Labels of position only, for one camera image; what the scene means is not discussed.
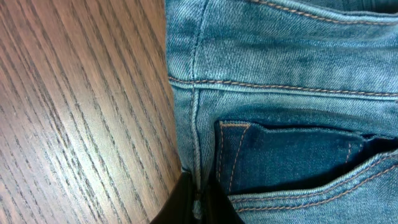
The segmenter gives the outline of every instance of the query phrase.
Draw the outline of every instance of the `blue jeans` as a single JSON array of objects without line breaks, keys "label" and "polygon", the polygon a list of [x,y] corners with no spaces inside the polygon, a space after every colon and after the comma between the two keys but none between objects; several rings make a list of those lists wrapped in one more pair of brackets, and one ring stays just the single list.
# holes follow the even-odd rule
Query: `blue jeans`
[{"label": "blue jeans", "polygon": [[178,153],[198,192],[217,179],[246,223],[398,223],[393,12],[166,0]]}]

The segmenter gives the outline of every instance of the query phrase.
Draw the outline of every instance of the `stitching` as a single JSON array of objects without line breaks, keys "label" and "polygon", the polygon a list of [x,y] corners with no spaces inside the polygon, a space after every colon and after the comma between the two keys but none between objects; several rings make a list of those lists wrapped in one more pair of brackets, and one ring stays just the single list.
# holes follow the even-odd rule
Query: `stitching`
[{"label": "stitching", "polygon": [[[200,43],[200,35],[202,33],[202,25],[203,25],[203,17],[205,15],[205,11],[206,11],[206,7],[207,7],[208,1],[205,1],[203,3],[203,7],[201,9],[201,13],[200,13],[200,20],[197,23],[197,33],[195,33],[195,45],[192,48],[192,52],[191,52],[191,58],[192,58],[192,62],[191,62],[191,71],[192,71],[192,78],[195,79],[195,58],[197,55],[197,51],[198,51],[198,47],[199,47],[199,43]],[[196,179],[197,179],[197,186],[198,186],[198,190],[200,190],[200,184],[201,184],[201,165],[200,165],[200,161],[201,161],[201,154],[200,154],[200,149],[199,147],[197,147],[196,141],[197,141],[197,137],[198,137],[198,133],[196,130],[196,125],[194,125],[194,122],[196,123],[196,117],[194,117],[194,112],[193,112],[193,107],[195,104],[195,85],[194,83],[192,83],[192,120],[191,120],[191,124],[192,124],[192,140],[193,140],[193,154],[194,154],[194,160],[195,162],[193,163],[195,166],[195,175],[196,175]]]},{"label": "stitching", "polygon": [[340,198],[340,197],[342,197],[342,196],[344,196],[344,195],[356,190],[358,187],[362,186],[363,184],[365,184],[369,180],[372,180],[372,179],[374,179],[376,177],[379,177],[380,175],[383,175],[383,174],[395,169],[396,167],[398,167],[398,165],[394,165],[394,166],[392,166],[392,167],[390,167],[390,168],[388,168],[388,169],[386,169],[386,170],[384,170],[384,171],[382,171],[382,172],[380,172],[378,174],[375,174],[375,175],[365,179],[361,183],[355,185],[353,188],[351,188],[349,190],[346,190],[345,192],[343,192],[343,193],[341,193],[339,195],[336,195],[336,196],[334,196],[332,198],[329,198],[329,199],[326,199],[326,200],[322,200],[320,202],[314,202],[314,203],[309,203],[309,204],[306,204],[306,205],[299,205],[299,206],[295,206],[295,207],[285,207],[285,206],[283,206],[283,207],[241,208],[241,209],[237,210],[237,212],[260,211],[260,210],[281,210],[281,209],[293,210],[293,209],[298,209],[298,208],[306,208],[306,207],[311,207],[311,206],[315,206],[315,205],[321,205],[323,203],[331,202],[334,199]]},{"label": "stitching", "polygon": [[231,193],[231,186],[232,186],[232,179],[234,177],[234,170],[235,170],[235,165],[236,165],[236,160],[238,160],[238,155],[239,151],[241,150],[242,142],[243,142],[243,137],[246,134],[246,131],[250,128],[250,125],[246,126],[246,129],[243,131],[242,137],[241,137],[241,142],[239,143],[238,151],[236,152],[236,157],[235,157],[235,162],[234,166],[232,167],[232,173],[231,173],[231,180],[229,181],[229,192]]},{"label": "stitching", "polygon": [[224,147],[224,136],[223,136],[223,122],[220,121],[220,129],[221,129],[221,151],[220,151],[220,162],[219,162],[219,167],[218,167],[218,182],[220,182],[221,178],[221,159],[223,155],[223,147]]},{"label": "stitching", "polygon": [[296,9],[289,9],[287,7],[280,6],[280,5],[277,5],[277,4],[274,4],[274,3],[271,3],[271,2],[267,2],[267,1],[263,1],[263,0],[249,0],[249,1],[255,2],[255,3],[258,3],[258,4],[265,4],[265,5],[268,5],[270,7],[276,8],[276,9],[284,10],[284,11],[291,12],[291,13],[298,14],[298,15],[305,16],[305,17],[310,17],[312,19],[317,19],[319,21],[332,22],[332,23],[335,23],[335,24],[369,24],[369,25],[394,25],[394,24],[397,24],[396,22],[367,22],[367,21],[348,22],[348,21],[337,21],[337,20],[334,20],[334,19],[327,19],[325,17],[320,17],[320,16],[316,16],[316,15],[313,15],[313,14],[309,14],[307,12],[298,11]]},{"label": "stitching", "polygon": [[349,155],[351,155],[351,143],[348,143],[348,154],[347,154],[347,158],[346,158],[346,162],[345,163],[348,162]]},{"label": "stitching", "polygon": [[193,137],[194,135],[194,129],[193,129],[193,124],[192,124],[192,119],[193,119],[193,101],[194,101],[194,94],[195,94],[195,87],[192,85],[192,97],[191,97],[191,110],[190,110],[190,118],[191,118],[191,131],[192,131],[192,143],[193,143],[193,166],[195,168],[195,175],[197,174],[197,164],[196,164],[196,153],[195,153],[195,139]]},{"label": "stitching", "polygon": [[195,159],[195,173],[196,173],[196,179],[197,179],[197,186],[198,186],[198,190],[200,190],[200,186],[201,186],[201,153],[200,153],[200,145],[198,143],[198,131],[197,131],[197,103],[198,103],[198,98],[196,98],[195,96],[196,92],[195,92],[195,86],[192,85],[192,120],[191,120],[191,124],[192,124],[192,140],[193,140],[193,148],[194,148],[194,159]]},{"label": "stitching", "polygon": [[221,124],[223,127],[243,127],[246,128],[248,126],[250,126],[250,124]]},{"label": "stitching", "polygon": [[288,90],[302,90],[302,91],[314,91],[320,93],[341,93],[341,94],[351,94],[351,95],[367,95],[367,96],[398,96],[398,93],[370,93],[365,91],[349,91],[349,90],[324,90],[324,89],[315,89],[315,88],[304,88],[298,86],[285,86],[285,85],[257,85],[250,83],[241,83],[241,82],[232,82],[231,80],[195,80],[195,81],[185,81],[179,80],[173,77],[169,77],[169,80],[184,83],[184,84],[200,84],[200,83],[209,83],[209,84],[224,84],[224,85],[237,85],[237,86],[246,86],[251,88],[276,88],[276,89],[288,89]]},{"label": "stitching", "polygon": [[366,168],[365,170],[362,170],[361,172],[357,173],[356,175],[352,176],[351,178],[335,185],[334,187],[331,187],[329,189],[326,189],[324,191],[318,192],[318,193],[312,193],[312,194],[307,194],[307,195],[299,195],[299,196],[286,196],[286,197],[269,197],[269,198],[245,198],[245,199],[236,199],[236,200],[232,200],[231,203],[234,202],[250,202],[250,201],[265,201],[265,200],[274,200],[274,199],[297,199],[297,198],[304,198],[304,197],[311,197],[311,196],[316,196],[316,195],[321,195],[321,194],[325,194],[351,180],[353,180],[354,178],[357,178],[357,176],[363,174],[364,172],[368,171],[370,168],[378,165],[379,163],[381,163],[382,161],[385,161],[386,159],[391,159],[392,157],[395,157],[398,155],[392,155],[392,156],[387,156],[385,158],[382,158],[380,160],[378,160],[377,162],[375,162],[373,165],[369,166],[368,168]]}]

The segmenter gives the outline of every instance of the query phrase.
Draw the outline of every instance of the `wooden surface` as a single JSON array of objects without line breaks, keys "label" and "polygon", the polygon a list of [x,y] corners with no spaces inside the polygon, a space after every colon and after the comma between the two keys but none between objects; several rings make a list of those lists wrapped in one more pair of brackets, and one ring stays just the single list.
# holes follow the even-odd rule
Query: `wooden surface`
[{"label": "wooden surface", "polygon": [[149,223],[180,174],[163,0],[0,0],[0,223]]}]

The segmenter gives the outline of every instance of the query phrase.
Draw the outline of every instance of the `jeans pocket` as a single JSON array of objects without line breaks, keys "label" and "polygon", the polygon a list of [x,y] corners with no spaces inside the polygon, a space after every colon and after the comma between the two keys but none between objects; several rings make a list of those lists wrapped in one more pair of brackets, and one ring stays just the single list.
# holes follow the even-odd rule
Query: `jeans pocket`
[{"label": "jeans pocket", "polygon": [[243,122],[216,128],[216,178],[245,222],[339,223],[336,211],[348,222],[353,209],[361,217],[352,223],[396,220],[386,220],[398,211],[396,138]]}]

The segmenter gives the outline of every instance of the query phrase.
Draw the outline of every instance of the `orange stitching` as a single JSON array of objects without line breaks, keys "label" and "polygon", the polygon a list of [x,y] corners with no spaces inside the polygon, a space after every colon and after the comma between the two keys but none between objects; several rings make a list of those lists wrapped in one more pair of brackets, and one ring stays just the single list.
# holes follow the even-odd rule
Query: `orange stitching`
[{"label": "orange stitching", "polygon": [[222,154],[223,154],[223,147],[224,147],[224,137],[223,137],[223,122],[220,121],[220,128],[221,128],[221,151],[220,151],[220,162],[219,162],[219,168],[218,168],[218,181],[221,179],[221,159],[222,159]]},{"label": "orange stitching", "polygon": [[348,91],[348,90],[323,90],[314,88],[304,88],[297,86],[283,86],[283,85],[255,85],[249,83],[240,83],[224,81],[224,80],[195,80],[195,81],[184,81],[173,77],[169,77],[169,80],[185,83],[185,84],[198,84],[198,83],[210,83],[210,84],[225,84],[225,85],[237,85],[237,86],[247,86],[252,88],[276,88],[276,89],[288,89],[288,90],[302,90],[302,91],[314,91],[320,93],[342,93],[342,94],[352,94],[352,95],[368,95],[368,96],[398,96],[398,93],[368,93],[364,91]]},{"label": "orange stitching", "polygon": [[234,166],[232,167],[231,180],[229,181],[229,192],[230,192],[230,193],[231,193],[232,178],[233,178],[233,176],[234,176],[234,170],[235,170],[236,160],[238,159],[239,151],[241,150],[241,146],[242,146],[244,134],[246,134],[246,131],[247,131],[249,128],[250,128],[250,125],[246,126],[246,129],[243,131],[243,134],[242,134],[242,137],[241,137],[241,142],[239,143],[238,151],[236,152],[236,157],[235,157]]},{"label": "orange stitching", "polygon": [[259,4],[266,4],[270,7],[276,8],[276,9],[280,9],[280,10],[284,10],[284,11],[288,11],[294,14],[298,14],[301,16],[305,16],[305,17],[310,17],[312,19],[317,19],[320,21],[326,21],[326,22],[333,22],[336,24],[369,24],[369,25],[394,25],[397,24],[396,22],[367,22],[367,21],[354,21],[354,22],[346,22],[346,21],[337,21],[334,19],[327,19],[325,17],[320,17],[320,16],[316,16],[313,14],[309,14],[306,12],[302,12],[302,11],[298,11],[295,9],[289,9],[287,7],[284,6],[279,6],[277,4],[271,3],[271,2],[267,2],[267,1],[263,1],[263,0],[249,0],[251,2],[255,2],[255,3],[259,3]]},{"label": "orange stitching", "polygon": [[379,159],[376,163],[374,163],[373,165],[369,166],[368,168],[366,168],[365,170],[362,170],[361,172],[357,173],[356,175],[352,176],[351,178],[335,185],[332,188],[326,189],[324,191],[318,192],[318,193],[312,193],[312,194],[307,194],[307,195],[299,195],[299,196],[286,196],[286,197],[269,197],[269,198],[246,198],[246,199],[236,199],[236,200],[232,200],[231,203],[234,202],[250,202],[250,201],[264,201],[264,200],[274,200],[274,199],[298,199],[298,198],[304,198],[304,197],[311,197],[311,196],[316,196],[316,195],[321,195],[321,194],[325,194],[351,180],[353,180],[354,178],[357,178],[357,176],[363,174],[364,172],[368,171],[370,168],[378,165],[379,163],[381,163],[382,161],[385,161],[386,159],[391,159],[392,157],[395,157],[398,155],[392,155],[392,156],[388,156],[382,159]]},{"label": "orange stitching", "polygon": [[322,200],[320,202],[314,202],[314,203],[309,203],[309,204],[306,204],[306,205],[299,205],[299,206],[295,206],[295,207],[285,207],[285,206],[283,206],[283,207],[263,207],[263,208],[241,208],[241,209],[237,210],[237,212],[260,211],[260,210],[281,210],[281,209],[291,209],[292,210],[292,209],[298,209],[298,208],[311,207],[311,206],[314,206],[314,205],[321,205],[323,203],[330,202],[330,201],[332,201],[334,199],[340,198],[340,197],[342,197],[342,196],[344,196],[344,195],[356,190],[358,187],[362,186],[363,184],[365,184],[369,180],[372,180],[372,179],[374,179],[374,178],[376,178],[376,177],[378,177],[380,175],[383,175],[383,174],[395,169],[396,167],[398,167],[398,165],[394,165],[394,166],[392,166],[392,167],[390,167],[390,168],[388,168],[388,169],[386,169],[386,170],[384,170],[384,171],[382,171],[382,172],[380,172],[378,174],[375,174],[375,175],[365,179],[364,181],[362,181],[358,185],[355,185],[352,189],[346,190],[345,192],[343,192],[343,193],[341,193],[339,195],[336,195],[336,196],[334,196],[332,198],[329,198],[329,199],[326,199],[326,200]]},{"label": "orange stitching", "polygon": [[246,128],[250,126],[250,124],[222,124],[223,127],[243,127]]}]

